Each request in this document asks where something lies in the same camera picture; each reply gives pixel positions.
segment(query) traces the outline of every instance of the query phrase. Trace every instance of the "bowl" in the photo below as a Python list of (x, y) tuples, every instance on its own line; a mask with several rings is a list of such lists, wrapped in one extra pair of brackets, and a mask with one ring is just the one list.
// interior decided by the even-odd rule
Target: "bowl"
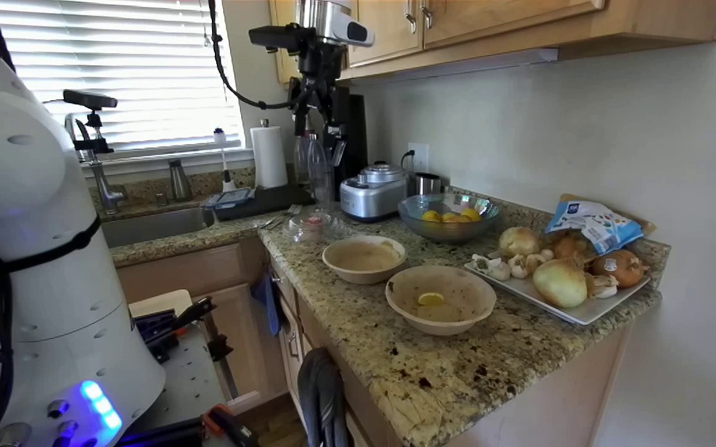
[(350, 237), (326, 246), (324, 263), (345, 284), (382, 284), (406, 263), (406, 246), (382, 237)]
[(431, 242), (466, 243), (491, 233), (499, 210), (486, 196), (433, 195), (399, 204), (402, 223)]
[(454, 336), (486, 320), (498, 294), (471, 271), (417, 266), (385, 284), (385, 300), (412, 329), (431, 336)]

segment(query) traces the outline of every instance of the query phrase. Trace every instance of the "plate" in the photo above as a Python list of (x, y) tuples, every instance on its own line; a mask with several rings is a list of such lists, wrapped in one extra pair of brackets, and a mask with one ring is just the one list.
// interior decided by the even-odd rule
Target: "plate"
[(532, 281), (522, 281), (522, 278), (499, 281), (499, 278), (493, 278), (488, 271), (478, 268), (476, 263), (466, 263), (463, 268), (491, 281), (493, 285), (499, 285), (499, 288), (530, 300), (532, 307), (553, 314), (560, 320), (566, 320), (573, 326), (592, 326), (594, 320), (599, 320), (602, 315), (607, 315), (610, 310), (614, 310), (617, 307), (630, 300), (641, 285), (647, 285), (652, 281), (652, 278), (643, 278), (632, 288), (621, 288), (617, 295), (587, 300), (578, 309), (554, 309), (538, 295)]

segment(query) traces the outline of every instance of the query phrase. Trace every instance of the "tan bowl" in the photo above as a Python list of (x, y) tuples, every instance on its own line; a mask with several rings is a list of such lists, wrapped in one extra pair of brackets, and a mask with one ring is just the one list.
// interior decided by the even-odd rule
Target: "tan bowl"
[[(422, 294), (438, 294), (443, 300), (422, 303)], [(498, 303), (498, 294), (471, 271), (417, 266), (395, 274), (385, 284), (385, 300), (412, 329), (431, 336), (454, 336), (486, 320)]]
[(354, 237), (326, 246), (324, 263), (345, 284), (382, 284), (406, 263), (406, 249), (382, 237)]

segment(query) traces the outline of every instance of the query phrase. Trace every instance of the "wall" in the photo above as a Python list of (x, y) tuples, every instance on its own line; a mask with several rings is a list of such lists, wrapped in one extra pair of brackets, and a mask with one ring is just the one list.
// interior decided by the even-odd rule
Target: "wall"
[(632, 330), (596, 446), (716, 446), (716, 45), (359, 83), (375, 158), (426, 143), (453, 185), (652, 220), (665, 303)]

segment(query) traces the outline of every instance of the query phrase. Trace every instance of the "blue light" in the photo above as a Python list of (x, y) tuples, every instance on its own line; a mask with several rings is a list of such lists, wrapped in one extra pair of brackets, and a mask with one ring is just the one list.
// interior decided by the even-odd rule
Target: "blue light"
[(119, 430), (125, 422), (119, 420), (119, 416), (110, 412), (110, 416), (104, 416), (104, 426), (110, 430)]
[(82, 396), (84, 396), (88, 400), (99, 400), (99, 398), (104, 398), (103, 387), (99, 387), (96, 384), (93, 384), (93, 380), (84, 380), (84, 384), (82, 384)]
[(106, 416), (106, 412), (111, 412), (111, 405), (110, 405), (110, 400), (106, 400), (106, 398), (103, 398), (103, 400), (94, 400), (94, 402), (93, 402), (93, 407), (94, 407), (99, 416)]

